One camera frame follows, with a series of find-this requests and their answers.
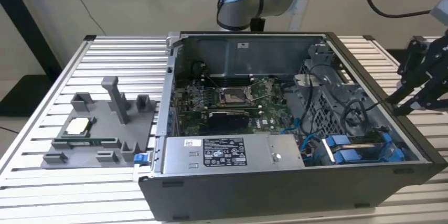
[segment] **slotted aluminum surface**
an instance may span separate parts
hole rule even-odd
[[[385,92],[392,93],[400,79],[393,58],[376,41],[367,41],[361,36],[340,38]],[[159,223],[153,220],[139,186],[132,182],[132,168],[43,170],[39,167],[51,138],[72,109],[72,94],[88,91],[93,99],[107,99],[100,82],[105,74],[113,74],[120,77],[120,90],[125,91],[129,99],[145,93],[159,100],[165,60],[164,37],[97,37],[93,42],[83,43],[0,160],[4,168],[0,175],[0,223]],[[409,119],[441,155],[448,157],[448,115],[424,111],[412,113]],[[448,173],[444,171],[424,185],[401,189],[375,209],[208,221],[308,222],[448,223]]]

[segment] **wall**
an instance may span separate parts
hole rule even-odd
[[[388,14],[431,9],[439,0],[373,0]],[[403,48],[412,35],[443,35],[444,26],[431,15],[388,19],[365,0],[309,0],[303,31],[333,31],[337,35],[372,35],[387,48]]]
[[[79,0],[24,0],[61,63],[87,34],[101,34]],[[165,35],[171,30],[216,30],[217,0],[84,0],[108,35]],[[373,0],[388,13],[432,8],[437,0]],[[265,30],[288,30],[289,15],[269,17]],[[401,48],[412,35],[439,35],[444,27],[429,16],[387,19],[365,0],[309,0],[303,31],[373,35],[388,48]]]
[[[19,80],[27,74],[44,74],[1,5],[0,60],[0,80]]]
[[[79,0],[24,0],[60,61],[67,63],[87,34],[101,31]],[[217,0],[84,0],[108,35],[165,35],[217,30]],[[267,30],[287,30],[289,16],[272,17]]]

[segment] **power supply label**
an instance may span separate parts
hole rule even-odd
[[[244,139],[204,139],[204,165],[207,167],[247,165]]]

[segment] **motherboard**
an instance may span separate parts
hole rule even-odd
[[[176,89],[176,104],[180,136],[280,134],[293,125],[281,83],[269,77],[191,80]]]

